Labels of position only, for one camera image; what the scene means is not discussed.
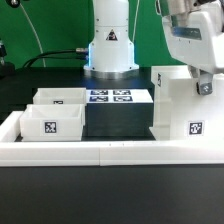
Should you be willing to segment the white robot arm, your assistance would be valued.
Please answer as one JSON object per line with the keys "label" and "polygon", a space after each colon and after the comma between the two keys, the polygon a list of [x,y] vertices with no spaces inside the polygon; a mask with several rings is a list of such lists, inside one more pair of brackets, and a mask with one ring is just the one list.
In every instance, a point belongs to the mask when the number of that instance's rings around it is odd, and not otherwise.
{"label": "white robot arm", "polygon": [[[87,48],[89,76],[119,79],[139,69],[128,35],[128,0],[92,0],[94,38]],[[185,63],[201,95],[224,73],[224,0],[155,0],[172,58]]]}

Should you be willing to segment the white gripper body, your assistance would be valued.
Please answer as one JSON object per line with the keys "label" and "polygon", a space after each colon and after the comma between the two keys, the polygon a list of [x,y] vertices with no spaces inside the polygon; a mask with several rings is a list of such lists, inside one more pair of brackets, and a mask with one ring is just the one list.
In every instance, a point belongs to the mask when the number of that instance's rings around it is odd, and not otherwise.
{"label": "white gripper body", "polygon": [[224,0],[155,0],[172,58],[224,72]]}

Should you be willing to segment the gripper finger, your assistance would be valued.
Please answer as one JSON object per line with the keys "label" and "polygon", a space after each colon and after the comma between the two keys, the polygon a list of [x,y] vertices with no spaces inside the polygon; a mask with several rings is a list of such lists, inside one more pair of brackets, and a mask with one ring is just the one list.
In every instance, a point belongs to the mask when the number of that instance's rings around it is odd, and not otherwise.
{"label": "gripper finger", "polygon": [[203,70],[198,71],[198,93],[200,95],[209,95],[213,92],[213,75]]}

